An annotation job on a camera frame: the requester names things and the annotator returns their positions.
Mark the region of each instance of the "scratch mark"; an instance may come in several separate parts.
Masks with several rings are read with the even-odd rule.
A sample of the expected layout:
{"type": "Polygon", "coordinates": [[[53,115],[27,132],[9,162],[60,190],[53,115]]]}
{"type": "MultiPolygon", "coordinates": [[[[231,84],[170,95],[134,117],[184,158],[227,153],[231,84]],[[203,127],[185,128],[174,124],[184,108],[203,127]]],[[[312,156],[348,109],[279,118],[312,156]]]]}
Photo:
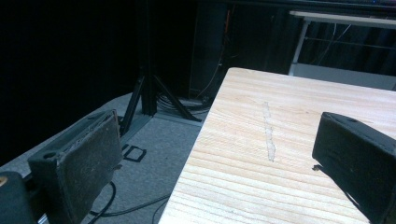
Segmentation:
{"type": "Polygon", "coordinates": [[[268,102],[265,102],[264,103],[264,122],[265,122],[265,135],[267,138],[268,160],[274,161],[276,147],[272,140],[273,128],[269,124],[269,121],[268,121],[269,118],[271,118],[270,106],[268,105],[268,102]]]}

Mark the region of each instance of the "tripod stand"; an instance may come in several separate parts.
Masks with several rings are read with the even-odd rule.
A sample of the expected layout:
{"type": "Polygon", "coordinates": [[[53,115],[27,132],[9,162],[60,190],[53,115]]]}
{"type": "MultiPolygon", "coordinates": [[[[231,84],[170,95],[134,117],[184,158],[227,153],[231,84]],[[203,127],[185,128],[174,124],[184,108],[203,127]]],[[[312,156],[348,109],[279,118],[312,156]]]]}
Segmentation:
{"type": "Polygon", "coordinates": [[[137,40],[139,43],[139,79],[134,87],[134,93],[130,99],[125,116],[120,123],[120,134],[129,131],[134,112],[136,111],[139,97],[142,98],[143,114],[154,116],[157,113],[156,87],[172,102],[183,119],[200,121],[194,117],[187,108],[170,92],[155,73],[154,47],[152,46],[152,14],[150,9],[155,0],[135,0],[137,17],[137,40]]]}

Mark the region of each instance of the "gray carpet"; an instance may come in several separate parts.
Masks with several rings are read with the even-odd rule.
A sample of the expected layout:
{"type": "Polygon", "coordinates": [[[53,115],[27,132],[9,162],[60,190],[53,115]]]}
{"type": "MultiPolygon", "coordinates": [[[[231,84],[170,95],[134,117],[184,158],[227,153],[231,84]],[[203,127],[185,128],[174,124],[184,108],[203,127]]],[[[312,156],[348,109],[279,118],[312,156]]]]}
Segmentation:
{"type": "MultiPolygon", "coordinates": [[[[130,94],[117,98],[92,113],[114,108],[122,116],[129,98],[130,94]]],[[[199,117],[204,119],[205,115],[201,114],[199,117]]],[[[161,118],[163,116],[152,118],[132,138],[125,140],[128,145],[146,149],[147,154],[141,162],[121,162],[122,167],[115,172],[113,178],[117,187],[117,195],[108,212],[125,210],[172,192],[201,127],[196,125],[199,123],[195,122],[192,123],[195,125],[191,125],[190,122],[184,122],[183,119],[166,120],[161,118]]],[[[26,162],[27,158],[59,134],[61,133],[0,167],[0,172],[8,170],[27,175],[30,172],[26,162]]],[[[111,192],[110,186],[104,187],[92,210],[100,211],[108,202],[111,192]]],[[[154,212],[165,202],[166,200],[163,200],[122,216],[101,217],[96,223],[151,223],[154,212]]],[[[163,209],[164,206],[156,213],[154,223],[158,223],[163,209]]],[[[92,216],[87,215],[82,223],[88,223],[91,219],[92,216]]]]}

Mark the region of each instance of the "black curtain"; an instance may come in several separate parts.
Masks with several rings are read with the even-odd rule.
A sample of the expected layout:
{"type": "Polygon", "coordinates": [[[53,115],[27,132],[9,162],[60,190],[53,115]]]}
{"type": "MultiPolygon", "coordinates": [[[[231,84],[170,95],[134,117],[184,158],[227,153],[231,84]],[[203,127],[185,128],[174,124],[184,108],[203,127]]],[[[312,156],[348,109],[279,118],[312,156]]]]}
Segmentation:
{"type": "Polygon", "coordinates": [[[287,74],[301,27],[287,8],[235,6],[226,68],[287,74]]]}
{"type": "Polygon", "coordinates": [[[0,2],[0,165],[137,77],[134,1],[0,2]]]}

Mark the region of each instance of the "wooden tabletop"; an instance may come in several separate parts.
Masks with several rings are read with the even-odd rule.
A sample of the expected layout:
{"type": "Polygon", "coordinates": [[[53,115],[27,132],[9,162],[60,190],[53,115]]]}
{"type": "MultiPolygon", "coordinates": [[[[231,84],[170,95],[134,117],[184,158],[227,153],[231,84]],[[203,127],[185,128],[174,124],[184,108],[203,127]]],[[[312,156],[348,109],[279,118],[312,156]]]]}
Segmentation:
{"type": "Polygon", "coordinates": [[[396,92],[232,68],[160,223],[369,223],[312,167],[323,111],[396,138],[396,92]]]}

